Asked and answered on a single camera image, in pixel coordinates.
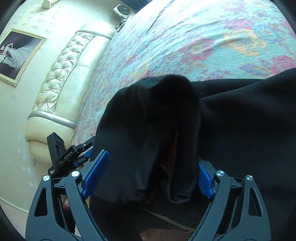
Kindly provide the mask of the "black pants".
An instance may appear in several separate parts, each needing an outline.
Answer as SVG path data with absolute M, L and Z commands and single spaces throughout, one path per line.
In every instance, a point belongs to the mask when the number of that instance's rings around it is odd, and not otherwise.
M 109 240 L 140 240 L 158 215 L 195 228 L 207 207 L 198 160 L 232 177 L 252 175 L 273 240 L 295 240 L 295 69 L 267 79 L 191 82 L 147 77 L 119 90 L 95 134 L 91 158 L 109 165 L 90 199 Z

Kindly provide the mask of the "cream tufted leather headboard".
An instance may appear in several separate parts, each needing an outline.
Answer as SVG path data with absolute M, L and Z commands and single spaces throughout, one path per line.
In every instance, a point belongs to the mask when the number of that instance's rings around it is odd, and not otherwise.
M 81 28 L 51 66 L 34 101 L 25 131 L 33 159 L 51 162 L 47 137 L 53 132 L 70 147 L 86 91 L 112 35 Z

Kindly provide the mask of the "framed wedding photo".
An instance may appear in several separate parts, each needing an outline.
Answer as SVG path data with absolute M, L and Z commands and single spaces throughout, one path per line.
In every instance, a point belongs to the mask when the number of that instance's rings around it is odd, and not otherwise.
M 1 40 L 1 81 L 16 87 L 27 65 L 47 39 L 11 29 Z

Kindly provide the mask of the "floral green bedspread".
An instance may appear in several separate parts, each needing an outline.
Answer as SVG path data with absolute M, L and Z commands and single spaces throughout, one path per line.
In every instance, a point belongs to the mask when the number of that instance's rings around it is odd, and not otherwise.
M 152 1 L 114 34 L 72 142 L 94 136 L 115 93 L 145 77 L 264 79 L 295 67 L 295 33 L 271 1 Z

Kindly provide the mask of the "white desk fan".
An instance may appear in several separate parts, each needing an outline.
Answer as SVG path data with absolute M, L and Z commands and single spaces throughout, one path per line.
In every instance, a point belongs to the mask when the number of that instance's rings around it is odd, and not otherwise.
M 122 4 L 119 4 L 115 8 L 113 8 L 113 11 L 116 14 L 118 14 L 122 19 L 126 19 L 129 16 L 134 16 L 134 12 Z

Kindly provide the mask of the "white wall air conditioner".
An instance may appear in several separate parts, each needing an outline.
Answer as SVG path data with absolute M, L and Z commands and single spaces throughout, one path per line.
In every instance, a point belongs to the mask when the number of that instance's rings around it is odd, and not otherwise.
M 42 8 L 43 9 L 50 9 L 58 2 L 60 2 L 60 0 L 43 0 Z

